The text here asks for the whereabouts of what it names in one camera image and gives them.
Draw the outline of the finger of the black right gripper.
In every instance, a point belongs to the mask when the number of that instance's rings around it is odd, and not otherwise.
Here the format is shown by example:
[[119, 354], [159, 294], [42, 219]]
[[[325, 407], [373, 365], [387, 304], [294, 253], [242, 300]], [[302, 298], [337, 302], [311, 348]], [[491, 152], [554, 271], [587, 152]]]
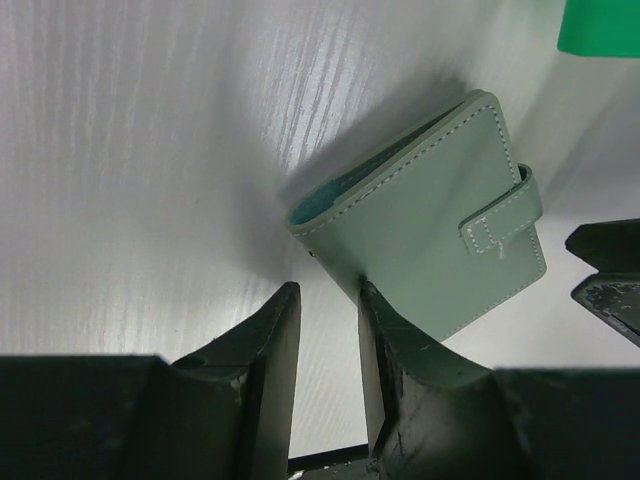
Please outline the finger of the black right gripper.
[[579, 226], [566, 249], [596, 272], [571, 292], [574, 301], [637, 345], [639, 343], [639, 221]]

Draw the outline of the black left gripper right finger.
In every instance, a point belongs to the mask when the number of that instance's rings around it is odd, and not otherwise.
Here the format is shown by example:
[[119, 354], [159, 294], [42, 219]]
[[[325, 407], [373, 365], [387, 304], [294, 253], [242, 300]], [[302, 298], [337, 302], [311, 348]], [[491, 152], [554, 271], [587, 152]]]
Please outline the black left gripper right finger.
[[635, 479], [635, 368], [479, 365], [358, 293], [369, 451], [383, 479]]

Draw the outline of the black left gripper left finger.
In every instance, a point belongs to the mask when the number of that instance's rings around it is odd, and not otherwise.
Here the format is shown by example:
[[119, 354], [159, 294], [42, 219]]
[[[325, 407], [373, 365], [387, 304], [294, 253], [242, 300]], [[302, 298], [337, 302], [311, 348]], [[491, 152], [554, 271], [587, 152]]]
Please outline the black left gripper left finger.
[[5, 479], [282, 479], [301, 326], [298, 284], [175, 362], [5, 356]]

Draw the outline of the sage green leather card holder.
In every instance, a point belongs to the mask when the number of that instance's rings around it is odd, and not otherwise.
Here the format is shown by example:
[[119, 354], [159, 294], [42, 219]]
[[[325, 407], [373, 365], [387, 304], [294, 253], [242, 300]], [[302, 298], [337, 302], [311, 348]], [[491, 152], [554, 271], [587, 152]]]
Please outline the sage green leather card holder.
[[349, 298], [369, 281], [441, 341], [545, 274], [542, 213], [497, 97], [474, 90], [324, 182], [286, 222]]

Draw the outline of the green plastic card bin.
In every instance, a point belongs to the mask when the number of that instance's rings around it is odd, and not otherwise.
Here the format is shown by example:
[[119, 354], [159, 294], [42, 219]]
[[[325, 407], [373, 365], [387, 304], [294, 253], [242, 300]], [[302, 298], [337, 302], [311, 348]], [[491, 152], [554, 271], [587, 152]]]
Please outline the green plastic card bin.
[[560, 52], [582, 57], [639, 57], [639, 0], [567, 0]]

